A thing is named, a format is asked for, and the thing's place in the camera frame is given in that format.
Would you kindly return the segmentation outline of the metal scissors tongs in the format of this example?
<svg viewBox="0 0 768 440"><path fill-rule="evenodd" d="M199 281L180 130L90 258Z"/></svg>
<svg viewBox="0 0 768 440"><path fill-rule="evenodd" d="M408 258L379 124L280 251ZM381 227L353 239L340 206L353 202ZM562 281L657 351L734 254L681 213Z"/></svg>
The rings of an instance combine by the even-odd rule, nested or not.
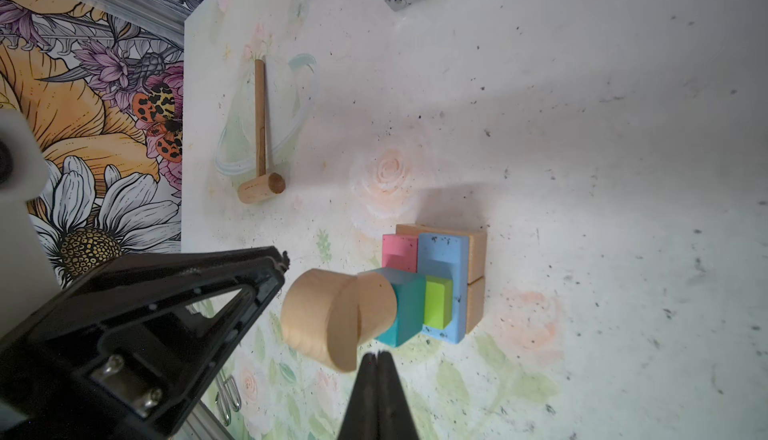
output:
<svg viewBox="0 0 768 440"><path fill-rule="evenodd" d="M217 395L215 404L224 426L229 426L232 421L232 413L239 412L242 407L242 400L233 376L225 375L222 371L217 374L215 379Z"/></svg>

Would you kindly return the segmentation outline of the natural wood arch block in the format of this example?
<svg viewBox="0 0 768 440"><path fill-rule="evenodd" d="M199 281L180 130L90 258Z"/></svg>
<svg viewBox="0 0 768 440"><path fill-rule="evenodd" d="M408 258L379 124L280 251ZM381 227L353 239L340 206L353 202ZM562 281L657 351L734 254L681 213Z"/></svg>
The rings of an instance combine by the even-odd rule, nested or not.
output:
<svg viewBox="0 0 768 440"><path fill-rule="evenodd" d="M468 239L468 252L461 260L462 272L466 275L466 283L469 285L475 280L484 277L486 252L487 252L487 233L485 231L469 231L461 229L446 229L423 224L398 224L395 234L419 236L451 236L466 237ZM452 256L420 258L418 260L418 272L431 276L440 276L447 273L447 267L457 265L457 260Z"/></svg>

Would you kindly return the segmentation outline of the green wood block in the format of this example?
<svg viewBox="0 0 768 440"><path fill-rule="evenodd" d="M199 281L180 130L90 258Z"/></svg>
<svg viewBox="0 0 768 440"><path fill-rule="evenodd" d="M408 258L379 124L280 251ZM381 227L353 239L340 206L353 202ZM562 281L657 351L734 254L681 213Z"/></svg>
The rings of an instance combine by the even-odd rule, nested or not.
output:
<svg viewBox="0 0 768 440"><path fill-rule="evenodd" d="M425 279L424 326L443 330L452 319L453 282L430 275Z"/></svg>

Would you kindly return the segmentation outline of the wood cylinder block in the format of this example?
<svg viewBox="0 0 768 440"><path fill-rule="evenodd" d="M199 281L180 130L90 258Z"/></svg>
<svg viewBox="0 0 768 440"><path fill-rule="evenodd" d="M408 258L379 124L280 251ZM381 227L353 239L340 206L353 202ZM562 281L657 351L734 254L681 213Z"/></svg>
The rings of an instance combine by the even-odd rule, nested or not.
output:
<svg viewBox="0 0 768 440"><path fill-rule="evenodd" d="M390 282L376 272L357 275L358 343L362 344L387 331L397 314L397 299Z"/></svg>

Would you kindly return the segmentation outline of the quarter round wood block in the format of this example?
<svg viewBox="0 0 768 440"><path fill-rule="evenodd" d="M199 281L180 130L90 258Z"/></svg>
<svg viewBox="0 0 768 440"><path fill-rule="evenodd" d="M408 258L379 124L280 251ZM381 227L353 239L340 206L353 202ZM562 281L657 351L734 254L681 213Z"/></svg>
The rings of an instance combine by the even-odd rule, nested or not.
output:
<svg viewBox="0 0 768 440"><path fill-rule="evenodd" d="M290 286L281 308L284 342L337 372L357 366L358 288L354 276L312 269Z"/></svg>

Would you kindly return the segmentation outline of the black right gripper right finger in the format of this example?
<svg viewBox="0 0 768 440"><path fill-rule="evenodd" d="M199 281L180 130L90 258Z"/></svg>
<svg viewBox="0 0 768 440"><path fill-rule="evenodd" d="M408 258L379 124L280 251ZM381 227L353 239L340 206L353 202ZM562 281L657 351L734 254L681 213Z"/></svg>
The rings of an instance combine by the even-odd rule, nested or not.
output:
<svg viewBox="0 0 768 440"><path fill-rule="evenodd" d="M394 359L390 352L377 355L377 438L382 440L418 440Z"/></svg>

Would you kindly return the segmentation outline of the teal wood cube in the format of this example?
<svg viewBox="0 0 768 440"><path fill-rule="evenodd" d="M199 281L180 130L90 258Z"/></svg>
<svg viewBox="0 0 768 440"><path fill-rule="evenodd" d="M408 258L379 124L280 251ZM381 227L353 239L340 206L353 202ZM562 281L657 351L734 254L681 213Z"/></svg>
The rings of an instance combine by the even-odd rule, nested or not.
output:
<svg viewBox="0 0 768 440"><path fill-rule="evenodd" d="M394 289L397 299L397 314L393 325L374 339L389 347L397 348L422 330L425 307L425 276L390 268L380 268L368 272L384 275Z"/></svg>

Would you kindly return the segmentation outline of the light blue wood block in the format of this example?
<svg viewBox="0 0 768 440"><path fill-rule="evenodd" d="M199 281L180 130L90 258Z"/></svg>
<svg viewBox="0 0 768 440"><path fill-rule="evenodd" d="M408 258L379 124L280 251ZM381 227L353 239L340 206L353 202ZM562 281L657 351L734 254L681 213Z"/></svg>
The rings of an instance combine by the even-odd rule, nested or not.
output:
<svg viewBox="0 0 768 440"><path fill-rule="evenodd" d="M422 332L451 344L466 335L469 239L422 233L417 272L426 278Z"/></svg>

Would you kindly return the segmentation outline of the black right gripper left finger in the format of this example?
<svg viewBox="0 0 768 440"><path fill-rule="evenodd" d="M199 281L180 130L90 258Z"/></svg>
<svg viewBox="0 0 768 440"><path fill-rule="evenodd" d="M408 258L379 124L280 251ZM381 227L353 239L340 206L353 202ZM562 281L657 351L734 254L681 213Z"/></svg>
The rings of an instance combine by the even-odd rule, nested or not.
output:
<svg viewBox="0 0 768 440"><path fill-rule="evenodd" d="M378 438L378 360L375 353L363 356L341 424L339 440Z"/></svg>

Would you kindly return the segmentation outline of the pink wood block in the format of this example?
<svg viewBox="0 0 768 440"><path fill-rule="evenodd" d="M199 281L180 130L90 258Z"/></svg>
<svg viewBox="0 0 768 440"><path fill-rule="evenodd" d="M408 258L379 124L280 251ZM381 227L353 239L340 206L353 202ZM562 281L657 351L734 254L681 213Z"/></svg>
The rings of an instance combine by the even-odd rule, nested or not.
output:
<svg viewBox="0 0 768 440"><path fill-rule="evenodd" d="M387 234L382 237L382 267L416 273L418 237Z"/></svg>

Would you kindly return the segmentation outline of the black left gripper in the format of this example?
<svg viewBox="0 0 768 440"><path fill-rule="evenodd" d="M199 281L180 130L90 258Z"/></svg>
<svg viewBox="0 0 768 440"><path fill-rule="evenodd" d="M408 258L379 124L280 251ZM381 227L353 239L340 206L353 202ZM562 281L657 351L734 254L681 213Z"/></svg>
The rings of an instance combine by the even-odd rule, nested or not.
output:
<svg viewBox="0 0 768 440"><path fill-rule="evenodd" d="M97 267L46 304L30 331L2 338L2 438L180 433L289 267L274 246L127 254ZM188 310L229 293L212 318Z"/></svg>

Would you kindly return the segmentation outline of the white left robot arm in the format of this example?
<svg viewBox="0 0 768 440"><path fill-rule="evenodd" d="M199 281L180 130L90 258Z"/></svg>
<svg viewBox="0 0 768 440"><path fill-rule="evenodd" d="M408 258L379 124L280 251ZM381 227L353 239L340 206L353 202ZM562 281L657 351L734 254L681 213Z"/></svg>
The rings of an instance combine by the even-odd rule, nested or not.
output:
<svg viewBox="0 0 768 440"><path fill-rule="evenodd" d="M275 298L274 247L131 254L61 290L26 204L48 169L15 110L1 114L1 435L225 439L201 399Z"/></svg>

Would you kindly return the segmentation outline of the natural wood rectangular block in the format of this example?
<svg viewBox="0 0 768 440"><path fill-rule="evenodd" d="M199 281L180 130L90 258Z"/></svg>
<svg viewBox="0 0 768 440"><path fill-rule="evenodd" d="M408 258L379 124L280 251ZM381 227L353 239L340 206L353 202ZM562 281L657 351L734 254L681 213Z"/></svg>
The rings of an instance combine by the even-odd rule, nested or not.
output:
<svg viewBox="0 0 768 440"><path fill-rule="evenodd" d="M484 315L486 279L481 277L467 288L466 334L469 335Z"/></svg>

